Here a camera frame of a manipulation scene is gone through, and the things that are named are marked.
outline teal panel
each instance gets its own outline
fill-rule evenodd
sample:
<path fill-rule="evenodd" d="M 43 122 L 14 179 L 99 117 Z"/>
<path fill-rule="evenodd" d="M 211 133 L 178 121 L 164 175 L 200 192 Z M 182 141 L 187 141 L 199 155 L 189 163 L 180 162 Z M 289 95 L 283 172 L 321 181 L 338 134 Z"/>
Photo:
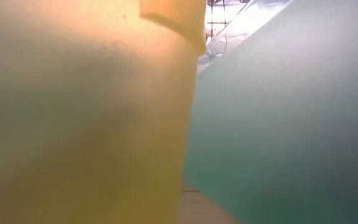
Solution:
<path fill-rule="evenodd" d="M 298 0 L 198 76 L 185 177 L 244 223 L 358 223 L 358 1 Z"/>

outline floor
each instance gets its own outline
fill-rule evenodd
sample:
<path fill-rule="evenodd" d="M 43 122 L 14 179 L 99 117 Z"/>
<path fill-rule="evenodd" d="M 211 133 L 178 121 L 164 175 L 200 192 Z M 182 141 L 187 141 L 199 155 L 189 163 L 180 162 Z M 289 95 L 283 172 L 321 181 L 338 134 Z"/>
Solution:
<path fill-rule="evenodd" d="M 184 183 L 178 224 L 241 224 L 201 192 Z"/>

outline wooden floor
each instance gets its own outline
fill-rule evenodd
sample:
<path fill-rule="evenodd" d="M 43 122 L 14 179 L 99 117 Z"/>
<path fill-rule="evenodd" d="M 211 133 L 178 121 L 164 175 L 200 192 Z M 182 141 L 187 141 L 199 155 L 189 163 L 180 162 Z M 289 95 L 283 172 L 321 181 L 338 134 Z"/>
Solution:
<path fill-rule="evenodd" d="M 201 192 L 183 184 L 178 224 L 241 224 Z"/>

